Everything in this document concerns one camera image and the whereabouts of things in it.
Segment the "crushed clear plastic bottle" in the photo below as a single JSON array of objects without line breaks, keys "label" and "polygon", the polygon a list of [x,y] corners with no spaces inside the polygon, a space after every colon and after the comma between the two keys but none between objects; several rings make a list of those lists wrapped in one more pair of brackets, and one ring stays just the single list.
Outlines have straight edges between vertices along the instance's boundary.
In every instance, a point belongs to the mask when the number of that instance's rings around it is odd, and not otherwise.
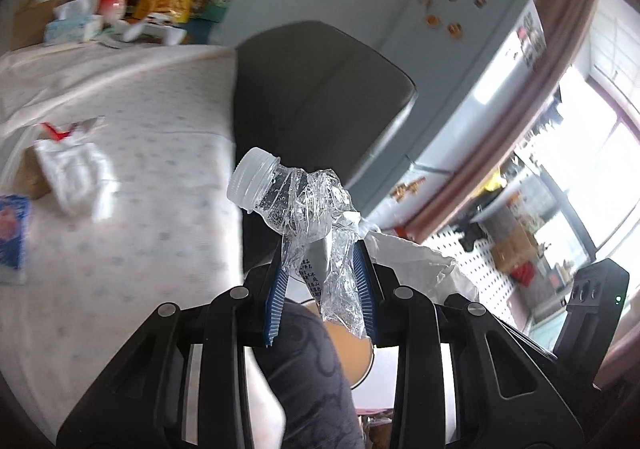
[{"label": "crushed clear plastic bottle", "polygon": [[254,147],[235,168],[227,197],[261,216],[281,236],[288,280],[305,282],[321,318],[344,325],[359,339],[366,337],[352,254],[369,227],[337,175],[331,170],[287,168],[279,158]]}]

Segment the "white paper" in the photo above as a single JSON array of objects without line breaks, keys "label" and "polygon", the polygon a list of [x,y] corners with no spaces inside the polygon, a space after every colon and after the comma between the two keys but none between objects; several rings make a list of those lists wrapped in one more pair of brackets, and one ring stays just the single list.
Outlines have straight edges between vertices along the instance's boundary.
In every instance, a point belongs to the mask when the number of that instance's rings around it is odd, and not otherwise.
[{"label": "white paper", "polygon": [[38,139],[36,157],[61,210],[69,217],[94,222],[112,217],[119,180],[113,163],[95,143],[84,137],[59,142]]}]

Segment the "blue tissue pack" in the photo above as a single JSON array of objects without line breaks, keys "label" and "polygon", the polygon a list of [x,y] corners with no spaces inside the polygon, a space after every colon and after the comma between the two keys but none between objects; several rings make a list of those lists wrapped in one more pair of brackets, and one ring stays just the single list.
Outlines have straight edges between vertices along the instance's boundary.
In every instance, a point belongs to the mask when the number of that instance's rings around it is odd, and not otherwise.
[{"label": "blue tissue pack", "polygon": [[2,195],[0,208],[1,282],[23,284],[26,280],[26,235],[32,206],[27,197]]}]

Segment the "round wooden trash bin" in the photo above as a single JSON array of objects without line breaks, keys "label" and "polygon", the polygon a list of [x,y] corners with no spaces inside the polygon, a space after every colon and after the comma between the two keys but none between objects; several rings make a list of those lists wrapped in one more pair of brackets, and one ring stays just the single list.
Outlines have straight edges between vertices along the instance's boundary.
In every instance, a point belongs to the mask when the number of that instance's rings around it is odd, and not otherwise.
[{"label": "round wooden trash bin", "polygon": [[317,303],[307,299],[302,305],[317,316],[329,334],[351,389],[357,388],[369,375],[374,362],[374,347],[366,336],[354,336],[344,325],[323,321]]}]

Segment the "white plastic bag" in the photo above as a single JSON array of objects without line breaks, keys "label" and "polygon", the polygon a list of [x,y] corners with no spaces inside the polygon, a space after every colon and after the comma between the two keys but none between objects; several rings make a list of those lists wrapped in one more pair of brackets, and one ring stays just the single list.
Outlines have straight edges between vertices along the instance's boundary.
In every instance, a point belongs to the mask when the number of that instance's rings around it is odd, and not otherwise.
[{"label": "white plastic bag", "polygon": [[413,287],[436,304],[444,305],[453,294],[472,302],[480,300],[477,287],[463,275],[453,257],[377,231],[370,231],[364,243],[372,261],[393,269],[402,285]]}]

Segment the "white perforated mat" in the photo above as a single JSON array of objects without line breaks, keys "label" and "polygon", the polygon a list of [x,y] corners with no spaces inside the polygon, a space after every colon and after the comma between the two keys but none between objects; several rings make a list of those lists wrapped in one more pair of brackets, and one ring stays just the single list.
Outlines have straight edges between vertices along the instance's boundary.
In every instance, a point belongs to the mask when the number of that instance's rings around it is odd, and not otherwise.
[{"label": "white perforated mat", "polygon": [[475,241],[470,252],[463,249],[462,239],[462,232],[444,227],[430,235],[423,245],[444,256],[453,257],[461,273],[467,276],[480,292],[480,302],[496,317],[525,332],[529,321],[529,308],[524,303],[515,281],[497,270],[491,256],[491,248],[494,246],[491,238]]}]

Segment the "white floral tablecloth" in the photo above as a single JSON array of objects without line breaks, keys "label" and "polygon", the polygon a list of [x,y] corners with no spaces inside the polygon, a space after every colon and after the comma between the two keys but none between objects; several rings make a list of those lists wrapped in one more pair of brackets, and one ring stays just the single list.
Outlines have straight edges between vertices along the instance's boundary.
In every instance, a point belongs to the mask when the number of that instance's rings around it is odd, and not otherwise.
[{"label": "white floral tablecloth", "polygon": [[1,146],[100,118],[115,181],[101,218],[32,203],[25,279],[1,288],[1,372],[47,439],[163,302],[210,302],[241,278],[236,53],[209,45],[33,47],[1,60]]}]

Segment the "dark patterned trouser leg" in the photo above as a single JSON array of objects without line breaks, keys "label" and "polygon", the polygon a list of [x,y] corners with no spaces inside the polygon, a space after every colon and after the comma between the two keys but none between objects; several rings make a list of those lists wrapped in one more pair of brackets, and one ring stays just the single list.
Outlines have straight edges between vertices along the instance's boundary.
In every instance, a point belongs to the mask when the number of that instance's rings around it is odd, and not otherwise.
[{"label": "dark patterned trouser leg", "polygon": [[283,448],[362,448],[352,392],[321,319],[289,299],[279,334],[254,356],[285,415]]}]

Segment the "grey upholstered chair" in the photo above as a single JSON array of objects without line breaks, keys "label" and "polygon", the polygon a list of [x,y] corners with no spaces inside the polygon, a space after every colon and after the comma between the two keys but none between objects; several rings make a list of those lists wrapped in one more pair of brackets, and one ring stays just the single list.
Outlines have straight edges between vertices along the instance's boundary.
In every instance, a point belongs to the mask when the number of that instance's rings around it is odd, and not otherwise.
[{"label": "grey upholstered chair", "polygon": [[258,147],[308,173],[331,169],[357,211],[372,166],[407,120],[418,89],[374,48],[321,21],[284,24],[236,48],[235,157]]}]

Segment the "white refrigerator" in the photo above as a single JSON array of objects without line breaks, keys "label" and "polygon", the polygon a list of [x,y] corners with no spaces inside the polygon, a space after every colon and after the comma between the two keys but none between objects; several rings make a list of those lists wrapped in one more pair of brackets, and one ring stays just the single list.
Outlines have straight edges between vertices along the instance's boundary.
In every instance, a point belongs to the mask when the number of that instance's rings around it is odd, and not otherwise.
[{"label": "white refrigerator", "polygon": [[441,195],[545,48],[534,0],[408,0],[380,52],[413,80],[418,97],[350,189],[361,214],[393,229]]}]

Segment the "red white torn wrapper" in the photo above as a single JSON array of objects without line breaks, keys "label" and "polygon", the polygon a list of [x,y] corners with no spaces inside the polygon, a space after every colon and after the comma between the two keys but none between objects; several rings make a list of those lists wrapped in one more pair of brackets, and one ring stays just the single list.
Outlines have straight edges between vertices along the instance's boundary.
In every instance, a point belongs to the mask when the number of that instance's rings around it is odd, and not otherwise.
[{"label": "red white torn wrapper", "polygon": [[95,132],[105,124],[105,117],[99,116],[86,120],[76,121],[63,125],[55,125],[51,122],[42,122],[39,124],[40,133],[39,139],[53,140],[54,142],[60,142],[68,137],[72,138],[84,138],[88,137],[92,132]]}]

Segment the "white tissue box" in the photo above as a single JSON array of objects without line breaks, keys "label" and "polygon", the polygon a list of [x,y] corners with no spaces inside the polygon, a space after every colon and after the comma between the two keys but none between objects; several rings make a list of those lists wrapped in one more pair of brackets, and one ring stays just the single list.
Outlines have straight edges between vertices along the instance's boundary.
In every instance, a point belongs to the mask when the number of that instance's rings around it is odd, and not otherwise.
[{"label": "white tissue box", "polygon": [[55,7],[54,19],[46,25],[43,44],[85,43],[103,30],[103,17],[98,14],[100,0],[73,0]]}]

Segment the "pink curtain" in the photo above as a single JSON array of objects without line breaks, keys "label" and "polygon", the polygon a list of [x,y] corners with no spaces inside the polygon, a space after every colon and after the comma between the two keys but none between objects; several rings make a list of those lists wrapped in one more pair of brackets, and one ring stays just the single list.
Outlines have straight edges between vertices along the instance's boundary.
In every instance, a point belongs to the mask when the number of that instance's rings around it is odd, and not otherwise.
[{"label": "pink curtain", "polygon": [[483,137],[452,180],[395,231],[421,243],[471,200],[534,123],[585,41],[599,0],[536,0],[547,48],[524,85],[508,99],[506,114]]}]

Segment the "brown cardboard box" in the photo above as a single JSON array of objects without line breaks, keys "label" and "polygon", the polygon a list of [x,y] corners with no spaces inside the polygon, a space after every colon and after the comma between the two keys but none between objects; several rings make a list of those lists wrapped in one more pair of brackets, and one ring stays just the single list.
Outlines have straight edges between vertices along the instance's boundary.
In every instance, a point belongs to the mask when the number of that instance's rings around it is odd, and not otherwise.
[{"label": "brown cardboard box", "polygon": [[66,0],[24,0],[13,16],[10,50],[43,41],[46,25],[54,19],[53,9]]}]

